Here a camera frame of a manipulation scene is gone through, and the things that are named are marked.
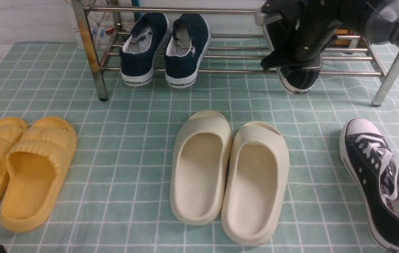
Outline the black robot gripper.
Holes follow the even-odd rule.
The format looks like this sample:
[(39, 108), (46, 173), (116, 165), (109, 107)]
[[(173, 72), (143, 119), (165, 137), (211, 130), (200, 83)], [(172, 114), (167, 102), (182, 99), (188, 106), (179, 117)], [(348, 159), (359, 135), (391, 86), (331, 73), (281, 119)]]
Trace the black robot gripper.
[(286, 22), (283, 41), (273, 45), (272, 52), (260, 62), (268, 72), (272, 68), (300, 69), (315, 61), (337, 40), (335, 31), (343, 25), (364, 38), (374, 0), (267, 0), (255, 11), (258, 26), (268, 27)]

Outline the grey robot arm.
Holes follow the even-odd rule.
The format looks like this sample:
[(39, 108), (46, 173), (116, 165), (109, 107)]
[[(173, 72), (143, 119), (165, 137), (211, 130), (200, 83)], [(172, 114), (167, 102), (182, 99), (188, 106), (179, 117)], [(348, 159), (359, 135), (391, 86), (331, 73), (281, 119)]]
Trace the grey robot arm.
[(262, 59), (265, 72), (309, 65), (336, 40), (340, 25), (368, 43), (399, 48), (399, 0), (267, 0), (254, 18), (261, 27), (282, 19), (291, 23), (285, 41)]

